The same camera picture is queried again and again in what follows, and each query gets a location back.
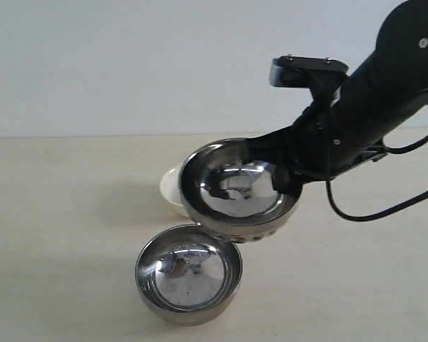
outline stainless steel bowl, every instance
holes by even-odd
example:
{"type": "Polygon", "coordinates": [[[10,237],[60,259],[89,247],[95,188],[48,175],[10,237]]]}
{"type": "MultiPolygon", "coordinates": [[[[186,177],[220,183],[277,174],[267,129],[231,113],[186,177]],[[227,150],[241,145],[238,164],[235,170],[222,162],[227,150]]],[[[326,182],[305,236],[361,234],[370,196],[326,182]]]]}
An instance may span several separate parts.
{"type": "Polygon", "coordinates": [[[295,211],[302,191],[300,185],[293,195],[276,192],[271,181],[275,166],[249,162],[245,142],[232,138],[205,145],[183,163],[179,174],[190,218],[236,243],[274,234],[295,211]]]}
{"type": "Polygon", "coordinates": [[[144,247],[135,268],[146,306],[183,326],[207,323],[224,312],[242,273],[236,245],[198,224],[161,232],[144,247]]]}

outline beige table surface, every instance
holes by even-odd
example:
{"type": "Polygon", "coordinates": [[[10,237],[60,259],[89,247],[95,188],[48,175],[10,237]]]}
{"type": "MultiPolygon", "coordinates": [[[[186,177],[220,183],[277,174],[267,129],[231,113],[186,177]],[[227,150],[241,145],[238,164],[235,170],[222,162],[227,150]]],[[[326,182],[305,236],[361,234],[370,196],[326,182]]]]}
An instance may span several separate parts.
{"type": "MultiPolygon", "coordinates": [[[[142,304],[138,253],[186,222],[158,182],[226,136],[0,140],[0,341],[428,341],[428,200],[353,223],[330,209],[323,184],[304,188],[277,234],[240,246],[243,283],[218,319],[177,328],[142,304]]],[[[428,146],[333,186],[351,214],[396,204],[428,189],[428,146]]]]}

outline robotic arm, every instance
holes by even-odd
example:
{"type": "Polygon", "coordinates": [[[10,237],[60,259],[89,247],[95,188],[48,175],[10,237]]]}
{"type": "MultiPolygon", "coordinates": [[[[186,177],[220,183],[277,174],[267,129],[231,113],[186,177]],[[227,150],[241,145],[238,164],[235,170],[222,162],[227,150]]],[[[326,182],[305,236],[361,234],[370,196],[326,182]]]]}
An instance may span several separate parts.
{"type": "Polygon", "coordinates": [[[389,148],[383,137],[428,105],[428,0],[408,0],[385,19],[375,50],[347,76],[329,58],[282,56],[272,61],[270,84],[308,88],[313,102],[289,127],[248,140],[251,160],[277,165],[273,187],[289,193],[297,183],[326,182],[332,208],[365,222],[428,198],[428,191],[383,212],[353,217],[341,212],[331,181],[362,163],[421,147],[424,139],[389,148]]]}

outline white bowl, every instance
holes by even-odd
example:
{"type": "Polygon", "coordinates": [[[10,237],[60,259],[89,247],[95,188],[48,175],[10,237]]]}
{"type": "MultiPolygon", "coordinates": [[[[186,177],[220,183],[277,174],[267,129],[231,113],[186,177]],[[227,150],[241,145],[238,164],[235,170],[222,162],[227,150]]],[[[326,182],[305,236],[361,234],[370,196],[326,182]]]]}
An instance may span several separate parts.
{"type": "Polygon", "coordinates": [[[160,181],[160,194],[176,213],[188,217],[188,214],[180,200],[178,186],[179,171],[181,167],[182,163],[179,163],[163,175],[160,181]]]}

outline black cable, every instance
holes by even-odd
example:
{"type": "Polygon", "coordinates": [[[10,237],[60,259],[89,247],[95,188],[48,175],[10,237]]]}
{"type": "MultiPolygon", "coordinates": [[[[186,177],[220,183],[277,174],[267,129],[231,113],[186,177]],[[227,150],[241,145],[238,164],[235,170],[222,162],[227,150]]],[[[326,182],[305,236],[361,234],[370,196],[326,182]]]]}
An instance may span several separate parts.
{"type": "MultiPolygon", "coordinates": [[[[330,111],[330,104],[327,104],[327,113],[329,113],[330,111]]],[[[341,209],[339,209],[339,207],[336,205],[335,200],[333,198],[333,193],[332,193],[332,188],[331,188],[331,174],[330,174],[330,146],[331,146],[331,126],[330,124],[327,125],[328,131],[326,132],[326,136],[327,136],[327,164],[326,164],[326,169],[325,169],[325,184],[326,184],[326,188],[327,188],[327,196],[328,196],[328,201],[330,202],[331,208],[333,208],[333,210],[336,212],[336,214],[338,214],[339,216],[341,216],[343,219],[347,219],[349,221],[354,221],[354,222],[369,222],[369,221],[374,221],[376,219],[381,219],[383,217],[389,216],[391,214],[394,214],[396,212],[399,212],[403,209],[406,209],[408,207],[411,207],[414,204],[420,203],[424,200],[428,199],[428,190],[426,192],[423,192],[420,195],[417,195],[407,201],[404,201],[402,203],[399,203],[393,207],[390,207],[386,210],[383,210],[381,212],[375,213],[375,214],[371,214],[371,215],[367,215],[367,216],[352,216],[352,215],[348,215],[345,214],[343,211],[341,211],[341,209]]],[[[390,149],[388,147],[389,151],[395,151],[395,154],[402,154],[402,153],[406,153],[406,152],[410,152],[411,150],[416,150],[418,147],[423,146],[425,143],[428,142],[428,136],[426,136],[425,138],[419,140],[418,142],[415,142],[414,144],[411,144],[407,147],[402,147],[401,149],[390,149]]]]}

